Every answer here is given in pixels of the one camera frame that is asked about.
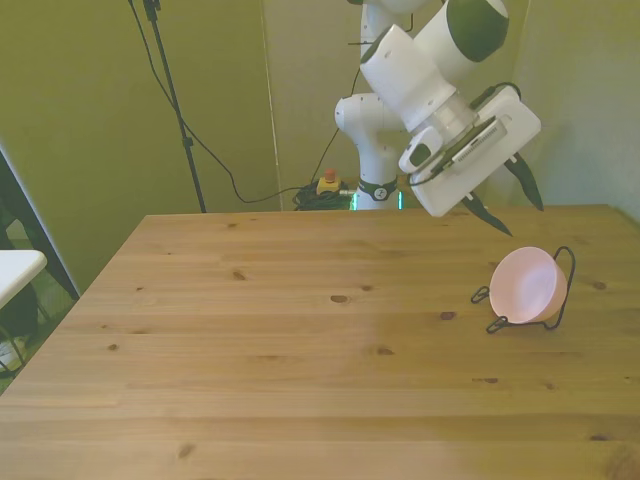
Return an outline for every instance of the black pole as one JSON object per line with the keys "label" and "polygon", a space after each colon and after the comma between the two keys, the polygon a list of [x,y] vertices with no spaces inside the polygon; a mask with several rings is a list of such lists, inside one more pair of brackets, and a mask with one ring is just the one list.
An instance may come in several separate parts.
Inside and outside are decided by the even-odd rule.
{"label": "black pole", "polygon": [[193,160],[193,139],[187,135],[187,130],[182,119],[182,113],[180,112],[180,104],[178,103],[178,96],[176,89],[173,86],[173,79],[171,77],[171,71],[169,70],[169,62],[167,56],[164,53],[164,46],[162,45],[162,38],[160,37],[160,30],[158,29],[158,15],[156,10],[160,10],[160,0],[143,0],[144,9],[147,12],[147,18],[151,22],[153,33],[156,37],[156,43],[158,44],[158,51],[160,52],[160,58],[162,59],[162,66],[164,67],[164,74],[167,77],[167,84],[169,86],[169,92],[171,94],[171,103],[173,103],[173,109],[178,117],[178,125],[180,126],[180,133],[182,134],[182,145],[184,151],[187,154],[187,161],[189,162],[189,168],[191,169],[191,177],[193,178],[193,186],[196,189],[196,195],[198,196],[198,203],[200,204],[200,211],[207,213],[207,207],[204,203],[204,197],[202,196],[202,188],[200,187],[200,180],[198,179],[198,172],[196,170],[196,163]]}

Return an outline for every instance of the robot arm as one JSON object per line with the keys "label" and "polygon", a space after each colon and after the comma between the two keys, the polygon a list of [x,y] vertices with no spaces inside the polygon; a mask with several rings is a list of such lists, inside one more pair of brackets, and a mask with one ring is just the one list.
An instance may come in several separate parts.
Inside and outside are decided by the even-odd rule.
{"label": "robot arm", "polygon": [[511,87],[469,105],[454,85],[502,46],[508,24],[501,0],[448,0],[415,39],[394,25],[361,61],[373,90],[413,136],[400,168],[427,211],[442,216],[462,201],[505,233],[507,227],[473,190],[507,164],[542,209],[535,180],[518,154],[540,132],[540,120]]}
{"label": "robot arm", "polygon": [[[362,6],[361,54],[402,15],[413,13],[430,0],[349,0]],[[381,132],[404,131],[400,117],[373,93],[340,100],[336,124],[354,143],[360,158],[360,183],[356,192],[362,210],[398,208],[397,167],[399,153],[380,141]]]}

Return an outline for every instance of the wooden table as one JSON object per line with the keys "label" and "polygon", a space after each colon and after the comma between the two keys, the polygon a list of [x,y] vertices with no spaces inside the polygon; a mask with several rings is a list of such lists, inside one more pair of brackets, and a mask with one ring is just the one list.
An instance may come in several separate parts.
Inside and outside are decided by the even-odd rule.
{"label": "wooden table", "polygon": [[[3,480],[640,478],[640,236],[605,207],[148,217],[0,399]],[[563,326],[485,333],[571,245]]]}

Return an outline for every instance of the green wall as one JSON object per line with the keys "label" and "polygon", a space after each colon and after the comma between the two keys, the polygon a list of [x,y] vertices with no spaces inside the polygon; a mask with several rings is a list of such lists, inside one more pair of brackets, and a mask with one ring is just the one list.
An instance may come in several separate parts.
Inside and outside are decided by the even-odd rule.
{"label": "green wall", "polygon": [[[246,196],[277,191],[260,1],[163,0],[160,25],[191,126]],[[198,211],[126,0],[0,0],[0,61],[0,144],[82,290],[145,215]],[[279,207],[196,161],[210,211]]]}
{"label": "green wall", "polygon": [[[550,3],[531,1],[516,68],[543,125],[524,153],[547,204],[610,204],[640,220],[640,2]],[[526,204],[504,171],[489,191]]]}

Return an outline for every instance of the wire handle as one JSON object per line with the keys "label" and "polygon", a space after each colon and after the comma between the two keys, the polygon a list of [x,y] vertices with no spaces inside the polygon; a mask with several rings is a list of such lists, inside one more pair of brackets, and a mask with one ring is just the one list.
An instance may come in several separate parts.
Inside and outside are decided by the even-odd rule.
{"label": "wire handle", "polygon": [[[491,323],[491,325],[487,327],[487,333],[489,335],[495,335],[500,330],[507,327],[528,327],[531,325],[542,325],[545,330],[552,331],[552,330],[556,330],[560,326],[560,324],[562,323],[562,318],[564,317],[565,308],[567,307],[567,302],[569,301],[569,294],[571,293],[571,286],[573,285],[573,277],[575,276],[575,273],[576,273],[576,263],[577,263],[576,256],[573,253],[573,250],[571,250],[571,248],[567,246],[562,246],[558,248],[555,255],[553,256],[553,259],[557,261],[558,257],[562,252],[567,252],[571,257],[571,272],[569,273],[569,279],[567,280],[567,295],[565,296],[564,302],[562,303],[562,307],[560,308],[560,312],[558,313],[558,319],[556,320],[556,323],[554,323],[553,325],[549,325],[547,322],[531,322],[531,323],[515,324],[515,323],[509,323],[509,319],[503,316],[503,317],[499,317],[497,320],[495,320],[493,323]],[[473,303],[474,305],[481,303],[483,300],[485,300],[490,296],[490,293],[491,292],[489,287],[487,286],[480,287],[478,291],[474,293],[473,296],[471,297],[471,303]]]}

